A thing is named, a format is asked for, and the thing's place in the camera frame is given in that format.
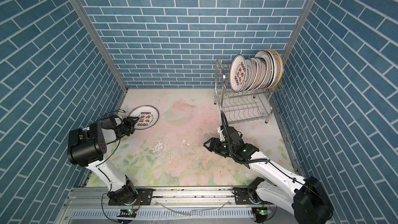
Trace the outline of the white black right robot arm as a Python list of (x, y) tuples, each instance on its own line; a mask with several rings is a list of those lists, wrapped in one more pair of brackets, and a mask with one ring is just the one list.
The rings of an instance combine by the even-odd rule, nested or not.
[(273, 203), (292, 214), (299, 224), (325, 224), (333, 217), (334, 206), (317, 178), (286, 170), (252, 144), (211, 138), (203, 145), (208, 151), (232, 158), (261, 174), (248, 186), (253, 202)]

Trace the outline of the white plate red characters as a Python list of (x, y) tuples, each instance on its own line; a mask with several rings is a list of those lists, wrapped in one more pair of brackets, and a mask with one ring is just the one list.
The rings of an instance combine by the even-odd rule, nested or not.
[(160, 114), (155, 107), (143, 105), (133, 109), (129, 117), (139, 118), (134, 126), (136, 130), (145, 130), (153, 127), (158, 122)]
[(230, 86), (233, 92), (240, 92), (246, 80), (246, 60), (237, 55), (230, 66)]

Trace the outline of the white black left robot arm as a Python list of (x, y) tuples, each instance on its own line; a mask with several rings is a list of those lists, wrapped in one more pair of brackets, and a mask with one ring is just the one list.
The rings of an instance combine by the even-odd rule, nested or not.
[(107, 145), (134, 133), (138, 117), (104, 117), (87, 128), (69, 131), (67, 157), (71, 164), (92, 171), (108, 188), (111, 205), (134, 205), (139, 199), (132, 181), (122, 175), (107, 155)]

